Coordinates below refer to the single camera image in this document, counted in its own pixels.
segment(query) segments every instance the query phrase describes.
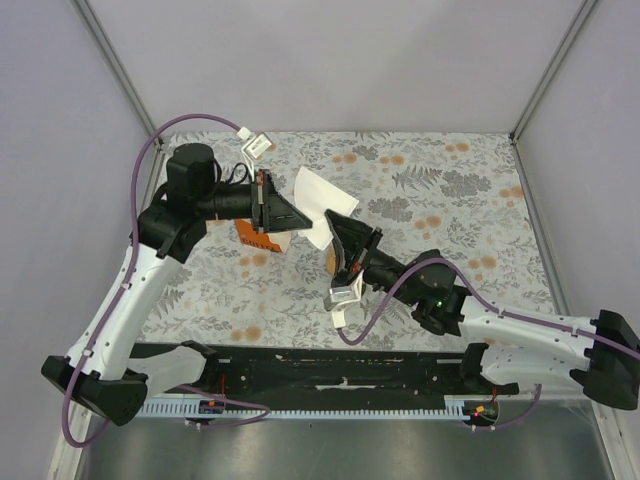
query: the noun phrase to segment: metal frame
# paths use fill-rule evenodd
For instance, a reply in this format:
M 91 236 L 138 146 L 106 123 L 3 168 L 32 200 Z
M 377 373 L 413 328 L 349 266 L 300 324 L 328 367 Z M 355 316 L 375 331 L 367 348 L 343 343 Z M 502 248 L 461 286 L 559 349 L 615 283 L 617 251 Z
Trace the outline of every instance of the metal frame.
M 77 403 L 72 404 L 69 418 L 71 433 L 74 438 L 80 441 L 87 438 L 93 417 L 94 414 L 90 410 L 87 410 Z M 51 462 L 49 463 L 46 479 L 68 480 L 76 478 L 81 457 L 82 449 L 69 445 L 62 435 L 62 431 L 60 431 Z
M 520 176 L 520 182 L 522 183 L 522 190 L 524 192 L 524 198 L 529 210 L 529 216 L 533 224 L 533 232 L 538 242 L 538 250 L 540 251 L 540 258 L 542 260 L 542 266 L 547 275 L 549 281 L 549 290 L 551 292 L 551 298 L 555 306 L 556 312 L 560 315 L 570 315 L 571 308 L 567 302 L 562 287 L 562 282 L 558 275 L 558 271 L 555 267 L 554 255 L 551 249 L 551 244 L 546 235 L 546 229 L 538 208 L 536 207 L 535 195 L 531 190 L 531 185 L 527 179 L 526 168 L 523 165 L 520 152 L 518 149 L 518 143 L 514 144 L 515 150 L 515 162 L 518 175 Z M 615 410 L 604 405 L 599 405 L 595 402 L 591 402 L 594 410 L 594 415 L 598 423 L 598 430 L 604 444 L 611 469 L 613 470 L 616 480 L 640 480 L 640 472 L 638 466 L 634 460 L 635 452 L 629 446 L 628 442 L 620 431 L 618 418 L 615 414 Z
M 516 122 L 513 132 L 511 133 L 511 138 L 513 139 L 514 143 L 518 143 L 518 141 L 520 140 L 520 137 L 522 137 L 522 133 L 524 132 L 527 125 L 529 124 L 531 117 L 533 116 L 538 105 L 542 101 L 542 98 L 544 97 L 545 93 L 549 89 L 549 85 L 555 78 L 560 67 L 564 63 L 567 57 L 567 54 L 575 44 L 576 39 L 578 38 L 580 33 L 583 31 L 585 25 L 593 15 L 593 12 L 595 11 L 595 8 L 598 6 L 599 3 L 600 3 L 600 0 L 584 0 L 582 2 L 582 5 L 580 5 L 578 12 L 573 17 L 573 20 L 571 21 L 569 28 L 567 29 L 567 31 L 564 34 L 564 37 L 560 41 L 560 45 L 558 45 L 558 48 L 553 54 L 553 57 L 551 57 L 551 61 L 549 62 L 549 65 L 547 65 L 547 68 L 542 74 L 540 81 L 536 85 L 536 88 L 533 91 L 531 98 L 529 98 L 529 101 L 527 102 L 527 106 L 524 108 L 524 110 L 522 111 L 522 114 L 520 115 L 520 118 Z
M 122 93 L 124 93 L 127 101 L 133 108 L 140 124 L 144 128 L 147 135 L 151 135 L 156 127 L 153 124 L 153 120 L 151 120 L 151 116 L 147 109 L 142 103 L 142 99 L 140 95 L 136 91 L 129 75 L 127 74 L 122 61 L 118 57 L 109 37 L 107 36 L 100 20 L 98 19 L 95 11 L 91 7 L 91 4 L 88 0 L 70 0 L 71 4 L 75 7 L 78 15 L 80 16 L 82 22 L 85 24 L 87 31 L 91 35 L 91 38 L 95 42 L 100 54 L 107 62 L 107 66 L 113 73 L 118 85 L 122 89 Z

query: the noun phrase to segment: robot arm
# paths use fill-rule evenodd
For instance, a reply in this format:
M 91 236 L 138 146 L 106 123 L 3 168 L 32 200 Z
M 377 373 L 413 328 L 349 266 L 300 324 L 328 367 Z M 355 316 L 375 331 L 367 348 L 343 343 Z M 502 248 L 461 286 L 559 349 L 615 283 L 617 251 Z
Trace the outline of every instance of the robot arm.
M 359 302 L 362 283 L 374 291 L 389 292 L 407 270 L 429 259 L 441 259 L 438 250 L 430 250 L 403 265 L 378 250 L 380 229 L 331 210 L 325 216 L 336 252 L 336 272 L 325 308 L 338 329 L 345 326 L 344 310 Z M 411 315 L 424 329 L 435 335 L 462 337 L 469 344 L 460 374 L 476 390 L 517 384 L 581 386 L 596 402 L 637 408 L 640 362 L 578 335 L 595 334 L 640 351 L 638 337 L 622 316 L 605 310 L 597 319 L 541 314 L 494 299 L 483 305 L 472 291 L 454 283 L 459 272 L 449 262 L 417 268 L 394 298 L 414 307 Z
M 66 391 L 80 359 L 87 357 L 72 398 L 116 425 L 129 422 L 147 398 L 201 379 L 207 360 L 217 355 L 203 345 L 185 342 L 162 355 L 129 358 L 165 286 L 205 236 L 206 220 L 250 218 L 254 230 L 262 233 L 312 226 L 277 193 L 268 170 L 258 170 L 249 184 L 221 183 L 214 178 L 214 163 L 213 151 L 203 144 L 187 144 L 174 151 L 167 162 L 167 183 L 138 217 L 136 270 L 93 350 L 86 350 L 87 340 L 122 288 L 131 247 L 87 330 L 66 356 L 50 356 L 42 367 L 44 377 Z
M 136 270 L 100 332 L 92 351 L 87 339 L 120 291 L 131 248 L 95 318 L 65 356 L 46 359 L 42 374 L 66 391 L 74 369 L 86 358 L 72 398 L 116 425 L 129 422 L 144 401 L 181 384 L 216 381 L 216 372 L 205 368 L 218 354 L 195 342 L 146 359 L 130 359 L 130 352 L 149 312 L 165 285 L 178 272 L 196 243 L 206 234 L 206 220 L 250 218 L 262 233 L 302 230 L 312 222 L 282 198 L 268 170 L 251 175 L 249 184 L 220 182 L 214 175 L 210 147 L 187 144 L 178 147 L 167 163 L 167 182 L 151 205 L 138 217 L 140 250 Z M 399 278 L 419 262 L 440 258 L 437 250 L 420 254 L 407 265 L 378 250 L 379 229 L 331 210 L 326 218 L 333 233 L 337 271 L 325 307 L 337 328 L 344 327 L 344 310 L 360 301 L 364 284 L 389 292 Z M 625 320 L 603 311 L 587 317 L 535 314 L 547 322 L 569 325 L 558 332 L 547 327 L 504 318 L 500 312 L 526 312 L 496 302 L 498 313 L 485 308 L 471 292 L 455 285 L 456 272 L 447 265 L 419 268 L 395 291 L 394 297 L 413 307 L 413 318 L 435 335 L 455 335 L 468 343 L 460 375 L 469 390 L 490 393 L 517 392 L 518 384 L 581 385 L 584 393 L 606 405 L 635 409 L 640 384 L 640 362 L 574 335 L 578 329 L 597 333 L 636 351 L 640 341 Z

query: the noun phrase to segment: patterned table surface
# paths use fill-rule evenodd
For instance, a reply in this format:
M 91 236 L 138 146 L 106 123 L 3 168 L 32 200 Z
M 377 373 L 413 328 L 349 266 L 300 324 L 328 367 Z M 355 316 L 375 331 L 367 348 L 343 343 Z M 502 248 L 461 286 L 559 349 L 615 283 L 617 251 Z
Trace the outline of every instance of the patterned table surface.
M 402 262 L 439 248 L 481 292 L 525 308 L 552 310 L 549 288 L 505 135 L 275 133 L 270 168 L 293 200 L 301 166 L 360 200 L 354 217 L 382 228 L 380 248 Z M 239 160 L 230 133 L 178 133 L 169 148 L 202 142 L 225 172 Z M 242 245 L 233 222 L 209 222 L 206 238 L 167 286 L 140 341 L 344 348 L 324 311 L 327 252 L 294 236 L 286 253 Z M 370 289 L 347 313 L 360 331 L 382 298 Z M 390 307 L 363 342 L 381 350 L 460 350 L 453 337 L 421 329 L 408 308 Z

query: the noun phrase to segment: white paper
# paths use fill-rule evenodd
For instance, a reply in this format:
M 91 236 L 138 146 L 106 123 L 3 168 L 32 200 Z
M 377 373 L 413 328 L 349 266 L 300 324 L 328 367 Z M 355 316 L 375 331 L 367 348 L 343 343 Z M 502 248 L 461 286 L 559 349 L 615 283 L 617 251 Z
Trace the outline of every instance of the white paper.
M 312 228 L 300 230 L 298 234 L 307 237 L 319 250 L 327 248 L 333 239 L 325 210 L 349 216 L 358 205 L 357 199 L 305 167 L 300 168 L 296 176 L 293 199 L 296 208 L 313 221 Z

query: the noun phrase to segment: gray floor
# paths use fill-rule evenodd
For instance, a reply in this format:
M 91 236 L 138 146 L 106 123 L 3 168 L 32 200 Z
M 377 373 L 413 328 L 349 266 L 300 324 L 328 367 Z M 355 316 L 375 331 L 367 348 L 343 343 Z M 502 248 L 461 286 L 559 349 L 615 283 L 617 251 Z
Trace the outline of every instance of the gray floor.
M 503 402 L 501 415 L 523 406 Z M 590 412 L 587 403 L 542 404 L 524 425 L 474 434 L 421 421 L 274 420 L 197 432 L 139 419 L 87 449 L 78 479 L 613 479 Z

